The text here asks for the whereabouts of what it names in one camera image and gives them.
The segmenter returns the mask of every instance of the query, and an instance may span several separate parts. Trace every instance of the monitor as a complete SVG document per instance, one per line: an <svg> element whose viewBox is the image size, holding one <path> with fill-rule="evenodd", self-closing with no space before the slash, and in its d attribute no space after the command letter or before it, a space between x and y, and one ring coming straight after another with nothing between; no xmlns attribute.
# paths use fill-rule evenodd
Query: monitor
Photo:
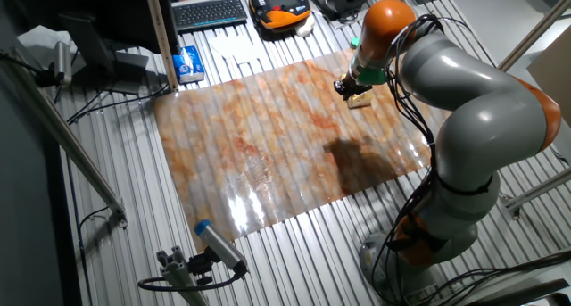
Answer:
<svg viewBox="0 0 571 306"><path fill-rule="evenodd" d="M72 84L137 93L145 75L146 56L118 52L125 45L160 53L147 0L13 0L29 25L67 30L85 66ZM170 52L178 36L170 0L159 0Z"/></svg>

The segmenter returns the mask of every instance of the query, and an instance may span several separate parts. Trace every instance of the wavy plastic sheet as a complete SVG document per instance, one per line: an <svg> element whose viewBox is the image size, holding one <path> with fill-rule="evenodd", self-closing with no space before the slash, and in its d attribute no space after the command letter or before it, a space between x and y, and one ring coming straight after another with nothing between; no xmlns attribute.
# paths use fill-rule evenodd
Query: wavy plastic sheet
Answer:
<svg viewBox="0 0 571 306"><path fill-rule="evenodd" d="M335 92L351 57L328 54L154 102L190 228L210 219L233 240L429 163L426 141L386 86L353 110ZM443 112L417 106L440 127Z"/></svg>

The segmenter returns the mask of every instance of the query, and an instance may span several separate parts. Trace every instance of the keyboard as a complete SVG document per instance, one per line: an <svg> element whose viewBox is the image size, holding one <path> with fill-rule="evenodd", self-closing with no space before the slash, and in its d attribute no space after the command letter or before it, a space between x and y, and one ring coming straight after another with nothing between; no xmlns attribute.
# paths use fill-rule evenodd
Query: keyboard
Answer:
<svg viewBox="0 0 571 306"><path fill-rule="evenodd" d="M219 0L173 8L177 31L191 31L244 23L248 19L240 0Z"/></svg>

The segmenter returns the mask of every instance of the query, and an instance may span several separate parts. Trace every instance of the blue box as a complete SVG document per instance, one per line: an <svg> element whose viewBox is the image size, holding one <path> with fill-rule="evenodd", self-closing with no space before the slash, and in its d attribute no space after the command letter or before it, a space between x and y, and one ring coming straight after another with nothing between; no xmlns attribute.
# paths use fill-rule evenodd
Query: blue box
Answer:
<svg viewBox="0 0 571 306"><path fill-rule="evenodd" d="M191 83L204 79L204 67L196 46L180 49L180 55L172 55L178 83Z"/></svg>

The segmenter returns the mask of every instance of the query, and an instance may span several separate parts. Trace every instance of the black stand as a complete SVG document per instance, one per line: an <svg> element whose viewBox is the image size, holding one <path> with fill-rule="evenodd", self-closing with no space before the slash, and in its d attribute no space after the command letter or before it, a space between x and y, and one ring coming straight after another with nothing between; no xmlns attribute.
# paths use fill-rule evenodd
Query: black stand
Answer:
<svg viewBox="0 0 571 306"><path fill-rule="evenodd" d="M72 85L138 95L148 57L115 52L101 38L90 15L66 13L60 14L60 19L85 61L74 66L80 70L73 74Z"/></svg>

